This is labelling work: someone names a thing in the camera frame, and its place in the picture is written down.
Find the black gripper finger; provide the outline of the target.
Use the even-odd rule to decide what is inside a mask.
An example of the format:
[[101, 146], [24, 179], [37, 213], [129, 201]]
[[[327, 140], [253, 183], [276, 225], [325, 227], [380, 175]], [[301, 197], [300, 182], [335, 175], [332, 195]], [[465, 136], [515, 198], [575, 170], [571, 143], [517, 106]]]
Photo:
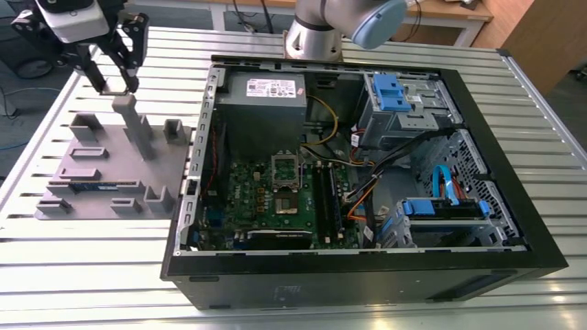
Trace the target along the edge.
[[44, 24], [38, 11], [22, 10], [10, 27], [56, 66], [69, 66], [88, 78], [99, 93], [104, 91], [107, 82], [92, 60], [89, 46], [81, 43], [63, 43]]
[[121, 31], [131, 39], [131, 49], [128, 49], [117, 30], [115, 30], [109, 58], [119, 68], [125, 84], [121, 94], [128, 94], [135, 93], [139, 88], [136, 73], [147, 56], [149, 17], [144, 13], [120, 12], [117, 18]]

